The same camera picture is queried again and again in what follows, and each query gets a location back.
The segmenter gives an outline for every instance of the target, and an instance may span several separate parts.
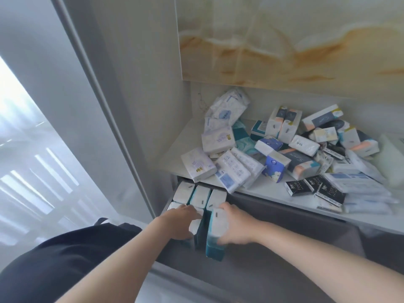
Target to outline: person's left hand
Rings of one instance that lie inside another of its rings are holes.
[[[192,205],[180,205],[177,209],[170,209],[162,214],[159,219],[170,229],[172,239],[183,240],[194,235],[189,231],[192,220],[202,219]]]

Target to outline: pile of tissue packs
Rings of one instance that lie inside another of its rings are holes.
[[[367,161],[370,155],[379,152],[378,142],[340,119],[343,111],[338,105],[307,117],[302,117],[302,111],[277,106],[268,112],[267,121],[257,121],[249,134],[239,119],[249,103],[248,96],[239,87],[231,88],[214,101],[205,115],[203,151],[197,151],[199,160],[184,160],[189,173],[193,173],[191,178],[202,180],[215,171],[220,183],[233,193],[241,186],[251,187],[261,173],[275,183],[281,182],[284,173],[288,173],[296,180],[289,186],[285,184],[288,192],[291,187],[310,191],[317,197],[319,209],[336,213],[342,213],[343,208],[347,213],[390,213],[387,208],[378,212],[379,203],[387,206],[397,200],[382,185],[385,178]],[[196,175],[195,170],[200,170],[202,165],[204,174]],[[313,191],[312,185],[305,186],[307,179],[322,184]],[[347,187],[351,186],[360,188],[349,190]],[[378,198],[371,196],[370,191],[383,195],[379,198],[382,201],[376,201]],[[341,203],[327,199],[327,193],[338,194]]]

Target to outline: white shelf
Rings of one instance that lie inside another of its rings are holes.
[[[255,121],[243,120],[247,126],[247,132],[251,130]],[[191,119],[184,127],[178,138],[171,145],[169,150],[162,156],[159,162],[159,169],[189,178],[189,174],[181,161],[181,155],[191,151],[196,147],[202,147],[201,134],[204,130],[204,120]],[[289,175],[285,175],[282,182],[294,180]],[[218,187],[223,187],[215,175],[202,181]],[[270,178],[260,175],[255,183],[249,188],[240,188],[238,192],[249,194],[258,198],[267,199],[299,209],[305,209],[325,216],[346,220],[353,223],[373,226],[391,233],[404,234],[404,199],[403,192],[395,193],[396,197],[401,199],[400,204],[394,204],[392,209],[394,215],[376,215],[376,214],[334,214],[316,208],[316,203],[312,195],[300,197],[290,197],[283,183],[274,183]]]

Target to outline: person's left arm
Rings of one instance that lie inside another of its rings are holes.
[[[57,303],[133,303],[168,241],[191,238],[189,225],[201,216],[193,206],[168,210],[67,291]]]

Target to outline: painting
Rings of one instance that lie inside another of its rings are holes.
[[[176,0],[184,80],[402,101],[404,0]]]

